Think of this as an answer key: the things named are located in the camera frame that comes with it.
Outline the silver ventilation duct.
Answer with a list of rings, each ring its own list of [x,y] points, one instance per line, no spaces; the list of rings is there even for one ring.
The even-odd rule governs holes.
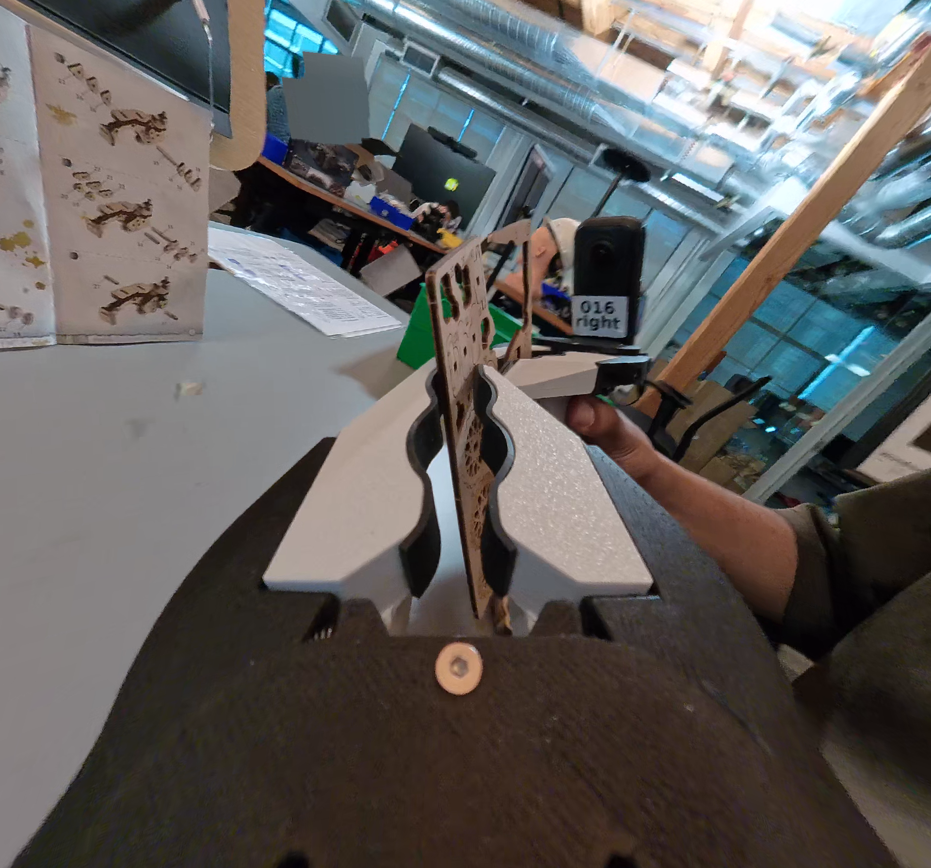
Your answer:
[[[461,60],[612,143],[631,142],[661,165],[721,187],[734,159],[709,142],[704,118],[660,95],[663,74],[516,0],[344,0],[407,33],[432,38]]]

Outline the white hard hat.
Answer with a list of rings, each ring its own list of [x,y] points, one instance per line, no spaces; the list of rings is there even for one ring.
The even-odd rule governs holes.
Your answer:
[[[576,233],[580,224],[578,220],[568,217],[557,219],[550,219],[547,217],[545,219],[545,226],[551,234],[560,256],[563,287],[568,291],[572,291],[573,289]]]

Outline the white paper sheet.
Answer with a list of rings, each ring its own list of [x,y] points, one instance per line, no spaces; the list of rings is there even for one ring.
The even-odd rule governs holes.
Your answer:
[[[328,338],[401,327],[392,314],[272,239],[213,227],[209,258]]]

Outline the black board with beige frame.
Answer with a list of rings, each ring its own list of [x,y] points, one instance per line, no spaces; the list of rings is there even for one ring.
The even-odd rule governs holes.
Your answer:
[[[119,57],[205,106],[212,166],[238,171],[265,135],[264,0],[2,0],[31,24]]]

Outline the black disc stand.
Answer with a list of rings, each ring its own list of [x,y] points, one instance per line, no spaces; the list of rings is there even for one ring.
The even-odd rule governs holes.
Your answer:
[[[626,152],[621,148],[603,148],[596,156],[593,165],[610,172],[611,185],[607,188],[595,209],[589,215],[590,218],[595,218],[602,214],[608,201],[622,183],[640,185],[647,184],[651,182],[652,179],[650,168],[635,157],[634,154]]]

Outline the black office chair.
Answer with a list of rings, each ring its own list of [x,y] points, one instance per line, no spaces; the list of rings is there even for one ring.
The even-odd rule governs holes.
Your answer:
[[[699,472],[755,414],[751,403],[770,382],[735,377],[728,386],[700,380],[685,393],[663,380],[648,380],[660,403],[647,419],[647,436],[654,448],[675,463]]]

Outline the wooden beam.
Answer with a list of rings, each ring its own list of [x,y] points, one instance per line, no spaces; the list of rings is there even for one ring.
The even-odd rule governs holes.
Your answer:
[[[876,171],[885,156],[925,116],[929,104],[930,52],[926,45],[913,69],[883,96],[809,194],[659,373],[660,383],[683,393],[701,373],[710,369],[732,337]]]

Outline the wooden parts sheet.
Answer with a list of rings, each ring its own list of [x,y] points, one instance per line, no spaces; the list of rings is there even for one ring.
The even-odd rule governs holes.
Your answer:
[[[482,457],[484,425],[479,411],[482,367],[506,372],[532,349],[530,223],[508,225],[482,239],[472,237],[448,252],[425,276],[436,358],[436,398],[443,420],[466,581],[474,617],[496,634],[512,633],[506,597],[494,594],[482,565],[482,535],[495,477]],[[489,244],[506,254],[521,249],[522,319],[503,357],[493,343],[495,325],[483,262]]]

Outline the black wall screen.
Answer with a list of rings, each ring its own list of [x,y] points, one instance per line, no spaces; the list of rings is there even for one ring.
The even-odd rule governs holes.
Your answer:
[[[410,125],[395,158],[393,171],[423,202],[455,201],[466,228],[495,181],[496,172],[448,144],[427,129]]]

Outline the person's right hand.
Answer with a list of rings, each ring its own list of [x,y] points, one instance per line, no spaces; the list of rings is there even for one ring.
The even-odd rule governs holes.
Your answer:
[[[609,403],[594,396],[572,397],[566,409],[566,424],[586,443],[598,447],[644,489],[658,488],[675,467],[658,453],[643,430]]]

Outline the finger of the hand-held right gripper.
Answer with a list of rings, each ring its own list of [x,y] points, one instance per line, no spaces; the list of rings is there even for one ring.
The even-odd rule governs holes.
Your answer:
[[[500,399],[518,392],[532,400],[593,394],[598,365],[607,355],[598,353],[547,354],[514,362],[500,377]]]

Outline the mannequin bust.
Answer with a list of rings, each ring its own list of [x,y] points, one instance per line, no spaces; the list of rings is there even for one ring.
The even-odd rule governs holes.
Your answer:
[[[530,287],[535,300],[542,294],[542,284],[552,261],[562,256],[560,233],[561,221],[546,219],[530,234]]]

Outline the wooden workbench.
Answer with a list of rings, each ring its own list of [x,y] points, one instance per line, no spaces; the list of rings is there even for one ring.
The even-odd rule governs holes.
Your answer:
[[[412,230],[404,229],[391,223],[389,220],[372,213],[366,206],[361,206],[354,201],[333,195],[328,190],[318,187],[309,181],[290,173],[285,168],[273,163],[263,156],[260,156],[255,164],[262,166],[277,178],[305,193],[308,197],[325,202],[332,209],[340,210],[344,213],[347,213],[349,216],[358,219],[360,224],[365,223],[368,227],[374,226],[383,232],[390,232],[391,234],[399,237],[404,241],[419,245],[420,247],[438,255],[444,255],[451,251],[451,248],[448,248],[441,243],[437,244],[433,241],[426,240],[417,235]]]

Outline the olive green shirt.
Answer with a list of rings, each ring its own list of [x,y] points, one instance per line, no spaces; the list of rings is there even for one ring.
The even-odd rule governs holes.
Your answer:
[[[823,757],[901,866],[930,863],[930,476],[784,511],[799,567],[777,641]]]

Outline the black computer monitor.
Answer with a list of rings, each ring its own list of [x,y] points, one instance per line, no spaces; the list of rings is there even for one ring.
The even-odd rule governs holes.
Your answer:
[[[553,179],[554,171],[555,167],[547,153],[540,146],[534,145],[511,188],[498,226],[532,220]]]

